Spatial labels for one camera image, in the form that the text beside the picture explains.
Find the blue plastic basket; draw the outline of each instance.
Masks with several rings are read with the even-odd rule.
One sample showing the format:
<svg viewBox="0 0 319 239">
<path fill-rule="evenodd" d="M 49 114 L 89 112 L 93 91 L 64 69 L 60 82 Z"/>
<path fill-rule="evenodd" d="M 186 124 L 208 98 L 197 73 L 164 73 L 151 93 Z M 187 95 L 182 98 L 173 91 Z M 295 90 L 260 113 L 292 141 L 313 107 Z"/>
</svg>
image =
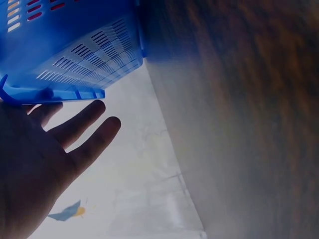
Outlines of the blue plastic basket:
<svg viewBox="0 0 319 239">
<path fill-rule="evenodd" d="M 97 99 L 143 63 L 133 0 L 0 0 L 0 97 Z"/>
</svg>

